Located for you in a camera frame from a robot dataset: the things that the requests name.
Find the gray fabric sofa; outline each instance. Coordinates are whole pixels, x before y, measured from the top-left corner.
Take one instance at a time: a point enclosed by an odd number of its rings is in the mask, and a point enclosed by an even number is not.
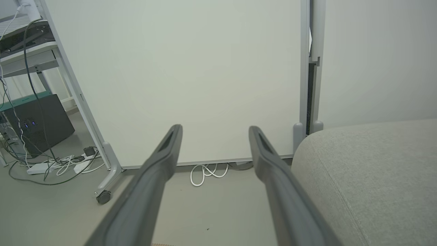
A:
[[[437,245],[437,119],[311,134],[291,172],[344,245]]]

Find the caster wheel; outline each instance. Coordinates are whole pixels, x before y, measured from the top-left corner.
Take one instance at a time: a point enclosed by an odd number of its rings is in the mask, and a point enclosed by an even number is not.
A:
[[[99,204],[105,204],[109,202],[111,199],[111,192],[109,190],[104,190],[98,197],[96,197],[96,200]]]

